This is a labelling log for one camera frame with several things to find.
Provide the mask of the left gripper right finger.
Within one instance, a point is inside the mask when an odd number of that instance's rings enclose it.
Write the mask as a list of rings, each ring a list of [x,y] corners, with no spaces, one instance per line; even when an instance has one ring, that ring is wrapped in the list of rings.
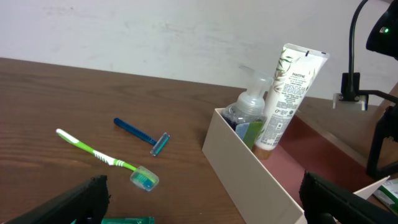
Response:
[[[308,224],[397,224],[397,215],[306,171],[299,190]]]

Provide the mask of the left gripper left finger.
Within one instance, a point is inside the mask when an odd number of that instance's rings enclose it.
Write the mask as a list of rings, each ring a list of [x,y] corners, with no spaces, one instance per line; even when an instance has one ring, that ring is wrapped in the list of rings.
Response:
[[[97,175],[8,224],[101,223],[109,205],[107,177]]]

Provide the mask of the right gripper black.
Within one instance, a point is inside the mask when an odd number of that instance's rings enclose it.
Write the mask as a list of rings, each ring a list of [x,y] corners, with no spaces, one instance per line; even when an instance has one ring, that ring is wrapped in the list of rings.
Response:
[[[364,95],[367,98],[369,98],[369,95],[376,95],[394,103],[394,106],[388,106],[385,109],[384,114],[376,123],[366,165],[366,173],[373,179],[381,179],[388,175],[395,174],[397,173],[397,161],[382,168],[378,168],[378,162],[384,140],[391,138],[393,141],[397,142],[397,97],[379,90],[359,90],[358,94]]]

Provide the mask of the green white soap packet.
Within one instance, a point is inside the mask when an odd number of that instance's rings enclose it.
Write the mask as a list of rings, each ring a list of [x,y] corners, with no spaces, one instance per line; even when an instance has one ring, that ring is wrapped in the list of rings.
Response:
[[[384,182],[373,195],[397,215],[397,179]]]

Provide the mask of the white shampoo tube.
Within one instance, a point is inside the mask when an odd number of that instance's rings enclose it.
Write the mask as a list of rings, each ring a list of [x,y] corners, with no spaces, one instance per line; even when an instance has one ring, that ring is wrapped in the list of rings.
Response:
[[[329,56],[294,44],[283,46],[265,100],[263,114],[266,121],[252,147],[258,159],[268,159],[276,148]]]

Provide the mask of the clear soap pump bottle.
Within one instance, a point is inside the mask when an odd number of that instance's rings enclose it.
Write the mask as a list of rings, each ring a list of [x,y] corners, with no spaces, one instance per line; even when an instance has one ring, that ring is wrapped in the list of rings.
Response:
[[[250,76],[249,85],[246,91],[238,96],[235,103],[230,104],[221,112],[221,116],[245,145],[252,149],[267,119],[263,114],[264,94],[271,87],[273,78],[245,65],[240,65],[239,68]]]

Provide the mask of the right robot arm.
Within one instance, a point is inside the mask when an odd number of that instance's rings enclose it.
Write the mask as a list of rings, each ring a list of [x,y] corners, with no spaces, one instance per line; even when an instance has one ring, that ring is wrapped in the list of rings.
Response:
[[[366,42],[366,48],[394,59],[397,58],[397,0],[390,3],[386,12],[374,25]],[[392,106],[386,108],[376,124],[366,166],[367,175],[374,179],[381,179],[397,173],[397,162],[382,168],[377,166],[384,140],[392,138],[393,141],[397,141],[397,97],[379,90],[363,90],[362,93],[376,95],[393,103]]]

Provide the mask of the white box with pink interior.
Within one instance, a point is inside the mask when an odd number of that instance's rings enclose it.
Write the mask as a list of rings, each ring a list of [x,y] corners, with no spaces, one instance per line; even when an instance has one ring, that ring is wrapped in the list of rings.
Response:
[[[267,160],[220,113],[213,113],[202,151],[246,223],[306,223],[299,197],[305,171],[363,199],[387,180],[368,176],[364,157],[300,111]]]

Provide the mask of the green white toothbrush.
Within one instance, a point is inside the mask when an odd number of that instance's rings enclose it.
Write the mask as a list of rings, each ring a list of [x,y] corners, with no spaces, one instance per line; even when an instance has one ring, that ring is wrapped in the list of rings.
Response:
[[[129,169],[132,171],[130,176],[130,181],[139,187],[142,190],[147,192],[152,191],[156,186],[159,184],[159,177],[151,172],[149,169],[146,169],[143,166],[134,167],[133,165],[128,164],[125,161],[120,159],[115,159],[111,156],[103,154],[92,147],[86,145],[85,143],[81,142],[77,138],[73,137],[72,135],[68,134],[66,131],[62,129],[56,129],[55,131],[62,139],[66,142],[70,143],[71,145],[90,153],[91,155],[95,156],[97,159],[101,160],[105,164],[109,166],[117,166]]]

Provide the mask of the green toothpaste tube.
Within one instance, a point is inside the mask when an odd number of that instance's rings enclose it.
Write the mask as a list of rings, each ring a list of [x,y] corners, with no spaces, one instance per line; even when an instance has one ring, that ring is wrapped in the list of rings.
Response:
[[[154,224],[154,217],[104,218],[101,224]]]

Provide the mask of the blue disposable razor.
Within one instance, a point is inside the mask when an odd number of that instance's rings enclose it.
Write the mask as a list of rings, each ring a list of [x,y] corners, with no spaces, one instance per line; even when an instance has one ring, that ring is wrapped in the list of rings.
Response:
[[[113,122],[116,126],[119,126],[120,128],[124,129],[125,131],[135,135],[139,139],[152,145],[150,154],[154,157],[159,155],[159,153],[163,150],[165,145],[170,140],[170,135],[168,133],[163,133],[163,135],[160,137],[160,139],[156,140],[156,139],[152,138],[151,136],[149,136],[148,134],[144,133],[143,131],[135,128],[134,126],[128,124],[127,122],[125,122],[119,118],[114,118]]]

